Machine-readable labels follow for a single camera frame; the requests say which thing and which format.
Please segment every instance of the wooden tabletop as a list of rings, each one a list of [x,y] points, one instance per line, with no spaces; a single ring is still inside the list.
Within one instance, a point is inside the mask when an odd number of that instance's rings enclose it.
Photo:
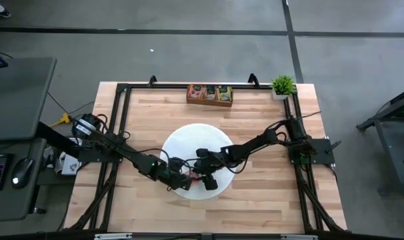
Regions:
[[[94,114],[110,116],[116,84],[100,83]],[[319,111],[314,85],[297,84],[297,90],[303,115]],[[262,133],[266,126],[285,118],[283,102],[274,101],[268,90],[234,90],[232,108],[188,105],[185,92],[185,89],[133,89],[125,128],[131,133],[127,143],[136,150],[162,148],[174,130],[191,123],[206,123],[218,127],[234,144],[242,144]],[[304,125],[313,138],[325,136],[320,114],[304,118]],[[99,163],[91,163],[80,170],[65,227],[74,224],[92,202],[99,169]],[[323,165],[314,165],[313,173],[320,202],[345,229],[334,175]],[[315,226],[311,204],[308,208],[311,224]],[[168,192],[164,184],[138,174],[131,162],[124,161],[118,171],[109,231],[302,233],[295,172],[286,148],[274,145],[251,155],[244,172],[236,175],[224,192],[202,201]]]

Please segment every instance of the white round plate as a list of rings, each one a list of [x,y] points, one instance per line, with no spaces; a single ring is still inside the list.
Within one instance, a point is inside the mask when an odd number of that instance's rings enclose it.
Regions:
[[[189,124],[175,130],[165,141],[162,149],[165,150],[169,157],[179,157],[183,160],[197,158],[196,150],[200,148],[210,151],[220,151],[221,147],[232,145],[230,138],[222,132],[222,130],[211,125],[194,123]],[[166,161],[167,156],[161,153],[161,159]],[[188,162],[193,166],[195,161]],[[181,168],[182,173],[188,172],[185,166]],[[213,173],[213,177],[217,180],[218,188],[216,190],[207,191],[202,181],[193,184],[190,190],[176,189],[176,194],[191,200],[203,200],[217,196],[223,192],[235,174],[227,168],[222,168]]]

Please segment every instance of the potted plant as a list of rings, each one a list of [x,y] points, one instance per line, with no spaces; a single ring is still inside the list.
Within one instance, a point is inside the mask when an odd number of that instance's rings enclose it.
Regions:
[[[288,75],[279,75],[275,80],[271,80],[271,88],[274,100],[284,100],[295,90],[293,78]]]

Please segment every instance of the concrete floor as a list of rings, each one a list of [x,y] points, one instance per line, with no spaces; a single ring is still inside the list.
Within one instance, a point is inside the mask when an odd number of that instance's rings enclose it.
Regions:
[[[118,29],[287,29],[280,0],[3,0],[13,14],[0,25]],[[296,31],[404,32],[404,0],[288,0]],[[339,190],[347,225],[355,233],[404,237],[404,196],[380,197],[391,174],[374,129],[356,124],[404,91],[404,38],[296,37],[305,83],[314,83],[325,130],[336,148]],[[58,59],[50,92],[66,109],[94,100],[100,81],[234,81],[250,73],[268,82],[294,75],[286,36],[96,35],[0,33],[0,51],[14,57]],[[90,111],[91,106],[81,112]],[[47,99],[42,120],[61,109]],[[68,134],[67,128],[60,129]],[[54,211],[0,235],[56,230],[70,189],[47,191]]]

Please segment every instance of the small green plant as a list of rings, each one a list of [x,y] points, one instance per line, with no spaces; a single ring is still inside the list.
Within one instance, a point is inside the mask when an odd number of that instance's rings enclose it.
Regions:
[[[279,75],[275,80],[271,80],[271,86],[277,95],[292,95],[295,90],[293,84],[293,78],[288,75]]]

